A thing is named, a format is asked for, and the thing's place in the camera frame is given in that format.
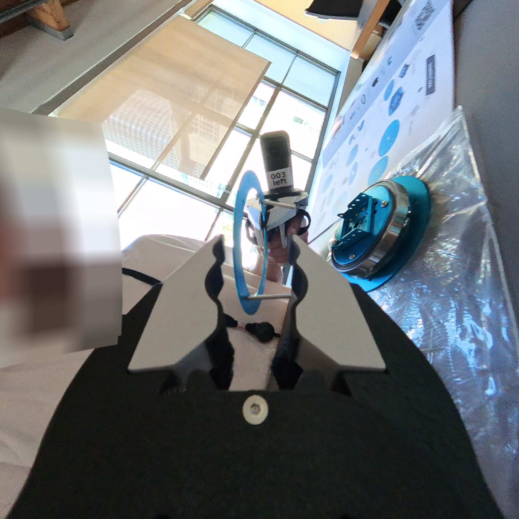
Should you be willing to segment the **clear plastic bag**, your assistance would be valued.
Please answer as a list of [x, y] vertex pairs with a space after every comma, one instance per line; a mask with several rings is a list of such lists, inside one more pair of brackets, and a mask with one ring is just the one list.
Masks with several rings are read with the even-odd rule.
[[422, 180], [429, 223], [406, 265], [371, 297], [438, 372], [478, 456], [518, 456], [518, 330], [461, 106], [383, 179]]

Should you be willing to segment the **wooden office table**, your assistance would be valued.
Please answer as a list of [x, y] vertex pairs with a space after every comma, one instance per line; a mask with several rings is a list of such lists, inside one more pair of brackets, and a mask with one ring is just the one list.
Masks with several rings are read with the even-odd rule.
[[350, 50], [351, 58], [358, 59], [363, 54], [389, 3], [390, 1], [362, 1]]

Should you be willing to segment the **blue metal ring plate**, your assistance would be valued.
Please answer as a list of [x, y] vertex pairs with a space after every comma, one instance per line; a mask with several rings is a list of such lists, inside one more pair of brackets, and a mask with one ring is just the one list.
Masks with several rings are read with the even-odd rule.
[[[259, 200], [260, 206], [260, 227], [259, 230], [262, 232], [263, 242], [264, 242], [264, 257], [263, 257], [263, 270], [261, 276], [261, 282], [258, 286], [256, 294], [250, 294], [248, 290], [248, 286], [244, 276], [243, 269], [243, 261], [242, 261], [242, 248], [241, 248], [241, 229], [242, 229], [242, 221], [244, 217], [244, 208], [245, 202], [247, 199], [247, 195], [251, 190], [255, 190], [257, 193], [257, 197]], [[261, 184], [257, 178], [257, 175], [248, 170], [244, 173], [241, 182], [239, 184], [239, 188], [236, 195], [235, 208], [233, 212], [234, 224], [233, 224], [233, 248], [232, 248], [232, 257], [233, 257], [233, 265], [234, 265], [234, 276], [235, 276], [235, 284], [237, 289], [237, 295], [241, 307], [244, 312], [248, 315], [254, 315], [261, 304], [264, 288], [267, 278], [267, 268], [268, 268], [268, 247], [267, 247], [267, 231], [266, 231], [266, 217], [267, 217], [267, 209], [266, 209], [266, 201], [263, 191], [261, 189]]]

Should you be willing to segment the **blue round bearing base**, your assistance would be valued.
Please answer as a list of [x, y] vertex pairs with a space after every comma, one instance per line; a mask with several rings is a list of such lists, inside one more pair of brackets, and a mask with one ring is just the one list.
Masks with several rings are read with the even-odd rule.
[[391, 280], [421, 244], [432, 211], [430, 192], [415, 177], [378, 181], [338, 214], [328, 262], [369, 293]]

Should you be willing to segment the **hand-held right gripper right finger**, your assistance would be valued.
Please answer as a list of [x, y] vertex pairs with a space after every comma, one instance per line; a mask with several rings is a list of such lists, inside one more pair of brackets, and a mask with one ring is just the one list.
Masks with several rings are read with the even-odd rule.
[[298, 236], [289, 243], [292, 295], [272, 361], [273, 390], [316, 372], [332, 390], [346, 372], [382, 373], [386, 363], [351, 284]]

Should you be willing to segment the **printed assembly guide sheet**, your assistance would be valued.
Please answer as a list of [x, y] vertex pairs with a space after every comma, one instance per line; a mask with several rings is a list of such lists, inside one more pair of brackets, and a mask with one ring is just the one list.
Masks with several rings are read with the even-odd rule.
[[454, 108], [452, 1], [409, 1], [337, 114], [321, 152], [309, 239], [387, 178]]

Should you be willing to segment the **person's left hand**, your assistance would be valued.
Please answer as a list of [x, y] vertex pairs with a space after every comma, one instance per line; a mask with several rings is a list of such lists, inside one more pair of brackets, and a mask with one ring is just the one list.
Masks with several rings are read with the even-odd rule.
[[[284, 237], [297, 235], [308, 243], [308, 230], [303, 233], [301, 228], [307, 222], [305, 216], [295, 216], [285, 224]], [[284, 247], [280, 229], [276, 228], [268, 242], [267, 280], [275, 283], [283, 283], [283, 269], [288, 264], [289, 249]]]

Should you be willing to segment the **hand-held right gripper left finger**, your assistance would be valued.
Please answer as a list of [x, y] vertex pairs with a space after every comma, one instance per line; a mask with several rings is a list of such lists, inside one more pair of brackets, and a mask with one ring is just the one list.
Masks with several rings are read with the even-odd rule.
[[224, 280], [222, 236], [206, 242], [158, 285], [158, 295], [128, 365], [130, 373], [170, 371], [186, 386], [192, 371], [228, 390], [234, 348], [218, 296]]

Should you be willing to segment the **beige roller blind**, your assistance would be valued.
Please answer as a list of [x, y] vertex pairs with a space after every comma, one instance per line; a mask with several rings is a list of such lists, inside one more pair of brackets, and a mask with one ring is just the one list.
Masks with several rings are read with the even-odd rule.
[[204, 178], [270, 62], [179, 16], [55, 111], [99, 123], [109, 151]]

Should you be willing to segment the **office window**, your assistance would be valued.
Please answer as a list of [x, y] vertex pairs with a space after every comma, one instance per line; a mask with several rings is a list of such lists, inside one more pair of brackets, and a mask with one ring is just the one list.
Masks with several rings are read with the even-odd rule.
[[179, 16], [263, 57], [270, 65], [204, 178], [165, 176], [165, 166], [149, 170], [112, 154], [107, 147], [122, 248], [148, 234], [201, 240], [224, 234], [230, 242], [231, 209], [243, 173], [253, 170], [263, 190], [267, 189], [260, 137], [271, 131], [289, 134], [295, 186], [310, 188], [341, 67], [349, 57], [341, 46], [254, 1], [192, 3], [139, 44]]

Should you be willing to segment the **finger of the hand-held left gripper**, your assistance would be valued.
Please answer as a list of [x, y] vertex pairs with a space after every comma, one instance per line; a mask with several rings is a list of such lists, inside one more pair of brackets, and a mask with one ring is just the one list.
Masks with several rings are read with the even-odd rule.
[[282, 247], [286, 248], [288, 245], [288, 222], [296, 216], [299, 209], [304, 210], [304, 200], [277, 200], [277, 202], [294, 206], [293, 208], [288, 208], [274, 205], [273, 208], [269, 209], [269, 241], [274, 232], [279, 230]]
[[263, 199], [247, 199], [245, 201], [245, 236], [252, 244], [266, 243], [266, 229], [264, 228], [264, 210], [266, 202]]

